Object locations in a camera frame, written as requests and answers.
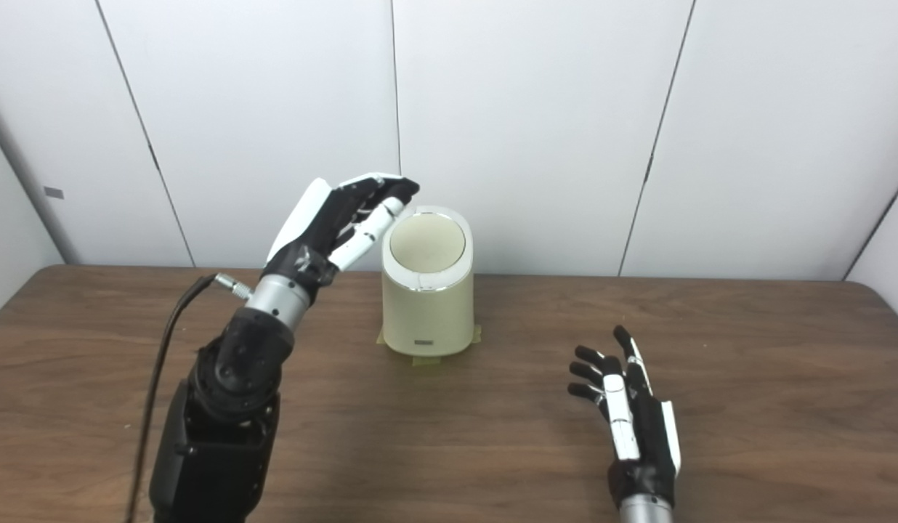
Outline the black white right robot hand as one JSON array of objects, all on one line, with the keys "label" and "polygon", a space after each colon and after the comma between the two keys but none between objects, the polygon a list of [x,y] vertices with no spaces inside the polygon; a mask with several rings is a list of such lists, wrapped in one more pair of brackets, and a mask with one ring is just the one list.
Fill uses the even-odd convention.
[{"label": "black white right robot hand", "polygon": [[635,338],[614,327],[623,358],[578,345],[569,371],[573,397],[595,404],[606,421],[614,460],[607,468],[612,502],[622,522],[671,522],[681,451],[671,401],[659,400]]}]

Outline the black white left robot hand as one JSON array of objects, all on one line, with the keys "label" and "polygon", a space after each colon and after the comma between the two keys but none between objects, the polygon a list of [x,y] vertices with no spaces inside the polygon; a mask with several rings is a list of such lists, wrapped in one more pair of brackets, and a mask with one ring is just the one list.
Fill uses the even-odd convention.
[{"label": "black white left robot hand", "polygon": [[367,173],[336,187],[314,179],[276,236],[262,274],[293,281],[310,301],[388,232],[420,186]]}]

